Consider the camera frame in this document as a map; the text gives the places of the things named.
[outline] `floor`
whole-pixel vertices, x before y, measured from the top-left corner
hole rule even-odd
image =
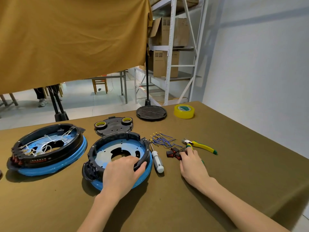
[[[62,105],[69,119],[99,116],[123,111],[136,110],[143,106],[144,99],[135,103],[133,76],[127,73],[128,104],[121,95],[120,79],[107,79],[108,94],[105,93],[104,85],[95,95],[91,80],[69,81],[64,88]],[[54,109],[50,99],[45,107],[38,107],[38,100],[34,90],[26,90],[14,93],[19,106],[0,107],[0,130],[12,129],[29,125],[45,124],[54,122]],[[309,232],[309,220],[301,216],[293,232]]]

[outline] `screwdriver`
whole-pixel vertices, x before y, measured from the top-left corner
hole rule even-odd
[[[152,148],[151,154],[152,154],[152,157],[153,157],[153,160],[154,160],[154,168],[156,169],[156,171],[158,173],[163,173],[164,172],[164,167],[163,167],[162,160],[158,156],[158,152],[154,151],[151,143],[150,143],[150,146]]]

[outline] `clear adhesive tape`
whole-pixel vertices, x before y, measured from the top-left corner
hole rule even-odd
[[[194,107],[178,104],[174,107],[174,115],[182,119],[190,119],[194,115]]]

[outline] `forearm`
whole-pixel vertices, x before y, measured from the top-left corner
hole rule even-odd
[[[216,203],[242,232],[286,232],[288,231],[271,218],[245,203],[215,179],[204,186],[202,193]]]
[[[118,201],[117,197],[106,191],[98,194],[90,212],[77,232],[102,232]]]

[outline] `sneaker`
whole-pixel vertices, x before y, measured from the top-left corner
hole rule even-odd
[[[39,106],[38,107],[44,107],[47,104],[46,100],[44,98],[41,98],[39,100]]]

